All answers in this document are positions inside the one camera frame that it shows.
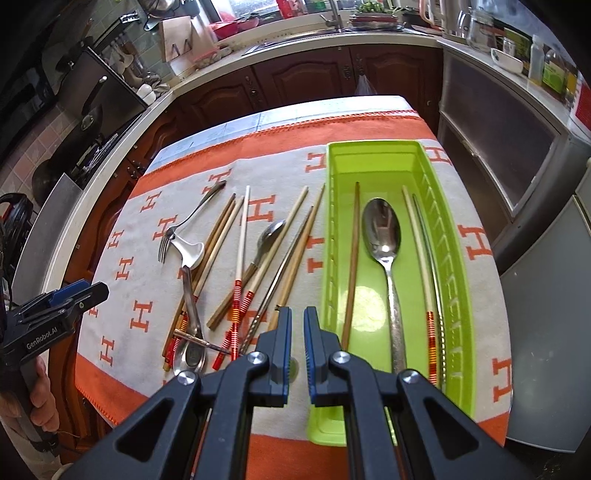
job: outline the tablecloth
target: tablecloth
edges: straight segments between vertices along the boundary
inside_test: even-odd
[[[157,261],[157,251],[166,228],[184,219],[208,187],[220,179],[228,181],[222,194],[179,232],[188,241],[204,241],[229,195],[242,195],[250,184],[248,262],[268,222],[285,218],[302,186],[308,185],[310,194],[296,217],[295,224],[299,224],[325,181],[328,142],[383,138],[419,140],[446,194],[462,245],[472,301],[476,348],[474,419],[503,443],[511,401],[511,352],[495,262],[478,214],[452,162],[410,108],[343,115],[254,132],[186,155],[144,175],[122,209],[96,270],[94,280],[105,282],[110,295],[83,317],[76,360],[79,391],[103,416],[118,424],[171,378],[171,372],[162,370],[161,350],[182,296],[180,256],[171,251],[162,265]],[[310,402],[306,375],[302,373],[305,360],[301,319],[306,306],[320,305],[324,206],[317,218],[289,301],[295,320],[292,355],[300,364],[300,374],[290,387],[285,408],[255,411],[249,478],[336,478],[346,471],[344,449],[305,441]],[[199,298],[198,311],[204,320],[233,284],[238,230],[235,222]],[[276,270],[295,231],[295,227],[290,229],[269,271]],[[269,277],[253,300],[252,309],[261,301]],[[221,343],[228,326],[226,322],[213,333],[206,329],[206,338]],[[456,353],[461,352],[448,351],[448,355]],[[214,356],[209,354],[208,365]]]

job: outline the green tray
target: green tray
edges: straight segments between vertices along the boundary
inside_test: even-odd
[[[326,247],[320,327],[342,333],[347,286],[355,182],[361,189],[361,214],[373,198],[387,200],[400,221],[401,245],[394,262],[400,298],[407,365],[428,376],[427,321],[423,286],[402,186],[419,199],[434,245],[444,309],[446,395],[473,416],[475,348],[472,307],[456,226],[431,161],[417,141],[368,140],[328,145]],[[353,326],[349,351],[374,368],[391,371],[388,304],[384,270],[368,254],[361,238]],[[344,446],[341,407],[312,408],[308,438],[321,445]]]

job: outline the pan handle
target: pan handle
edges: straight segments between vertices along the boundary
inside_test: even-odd
[[[88,115],[88,112],[90,112],[90,109],[92,107],[92,103],[95,101],[96,96],[98,95],[98,93],[100,92],[100,89],[103,87],[103,85],[105,84],[106,81],[107,81],[107,75],[103,75],[98,80],[98,82],[96,82],[95,86],[90,91],[88,98],[84,102],[84,105],[82,106],[82,116]]]

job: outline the screw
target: screw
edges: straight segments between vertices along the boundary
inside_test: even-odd
[[[181,385],[190,385],[197,380],[197,377],[193,372],[184,370],[178,374],[177,380]]]
[[[351,356],[347,352],[335,352],[333,353],[333,360],[338,364],[345,364],[351,360]]]
[[[259,365],[267,359],[267,356],[263,352],[251,352],[246,358],[250,363]]]
[[[416,370],[406,370],[402,374],[402,381],[406,383],[417,383],[419,378],[420,376]]]

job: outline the fork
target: fork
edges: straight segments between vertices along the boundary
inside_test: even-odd
[[[226,180],[222,180],[217,182],[210,190],[206,193],[205,197],[201,199],[201,202],[197,205],[194,211],[191,212],[185,220],[176,225],[169,227],[166,232],[164,232],[163,237],[160,239],[160,246],[158,247],[158,261],[164,263],[164,259],[166,258],[166,252],[168,251],[168,247],[170,245],[170,241],[174,238],[175,230],[180,227],[181,225],[187,223],[189,219],[195,215],[197,210],[201,208],[201,206],[208,201],[211,197],[213,197],[217,192],[222,190],[226,186]]]

